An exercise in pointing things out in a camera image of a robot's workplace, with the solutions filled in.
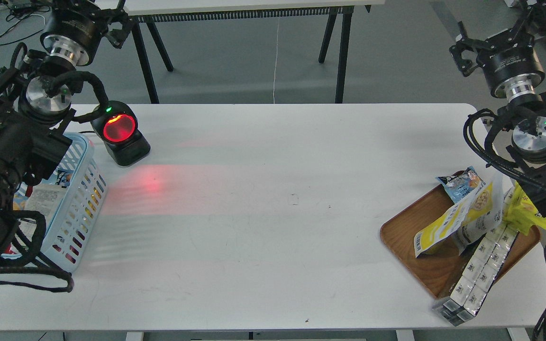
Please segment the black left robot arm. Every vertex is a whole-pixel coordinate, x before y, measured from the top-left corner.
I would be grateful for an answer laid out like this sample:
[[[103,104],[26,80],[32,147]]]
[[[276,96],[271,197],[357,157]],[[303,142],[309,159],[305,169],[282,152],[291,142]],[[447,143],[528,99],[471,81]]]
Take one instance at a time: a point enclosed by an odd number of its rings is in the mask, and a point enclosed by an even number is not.
[[[15,210],[15,194],[22,184],[32,188],[55,174],[72,146],[64,135],[71,122],[89,122],[121,166],[146,156],[150,145],[129,106],[110,100],[96,75],[80,71],[103,37],[115,48],[127,39],[135,23],[124,1],[112,9],[92,0],[39,0],[37,6],[52,9],[40,37],[43,51],[19,43],[9,67],[0,69],[0,275],[52,276],[66,285],[48,291],[69,293],[70,271],[47,255],[46,216]]]

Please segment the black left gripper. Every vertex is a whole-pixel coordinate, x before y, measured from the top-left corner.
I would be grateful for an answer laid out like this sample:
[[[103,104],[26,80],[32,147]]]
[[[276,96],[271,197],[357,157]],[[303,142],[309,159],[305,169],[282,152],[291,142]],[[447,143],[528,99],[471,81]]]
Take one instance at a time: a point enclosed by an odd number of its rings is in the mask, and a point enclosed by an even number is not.
[[[52,13],[40,36],[41,45],[48,54],[75,66],[95,60],[103,37],[121,49],[135,25],[126,12],[109,12],[105,21],[100,21],[100,8],[93,0],[53,0],[50,6]]]

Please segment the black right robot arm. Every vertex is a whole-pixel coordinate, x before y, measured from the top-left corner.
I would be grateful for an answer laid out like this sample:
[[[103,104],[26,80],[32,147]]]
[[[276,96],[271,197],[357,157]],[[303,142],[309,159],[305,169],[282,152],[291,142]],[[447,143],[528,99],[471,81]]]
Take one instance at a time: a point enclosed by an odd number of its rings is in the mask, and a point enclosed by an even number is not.
[[[540,19],[546,35],[546,0],[534,4],[520,0],[518,7],[520,16],[511,28],[483,40],[469,37],[459,22],[459,35],[449,52],[464,77],[480,68],[490,95],[508,102],[496,112],[483,109],[470,115],[464,140],[488,166],[515,180],[546,216],[546,91],[535,90],[545,73],[529,31],[531,22]],[[531,339],[546,341],[546,308]]]

